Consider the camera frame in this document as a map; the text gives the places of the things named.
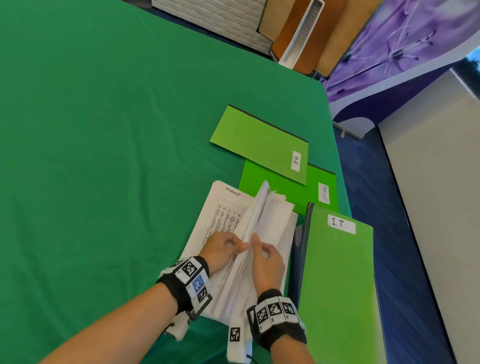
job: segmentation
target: white wall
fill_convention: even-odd
[[[272,41],[257,33],[265,0],[152,0],[152,6],[268,54]]]
[[[459,364],[480,363],[480,103],[446,72],[380,124]]]

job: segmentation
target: cable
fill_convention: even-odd
[[[247,354],[247,358],[251,359],[251,361],[253,361],[254,364],[258,364],[258,362],[251,355]]]

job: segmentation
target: left hand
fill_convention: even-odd
[[[249,248],[232,232],[217,231],[208,238],[199,256],[206,260],[210,276],[221,271],[229,261]]]

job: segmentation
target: white brick wall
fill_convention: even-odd
[[[265,0],[152,0],[152,6],[267,53],[272,42],[256,32]]]

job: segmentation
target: right hand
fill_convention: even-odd
[[[257,297],[271,288],[280,290],[285,265],[278,250],[272,244],[261,242],[257,233],[252,235],[252,249],[252,276]],[[265,250],[269,254],[268,258],[263,256],[262,250]]]

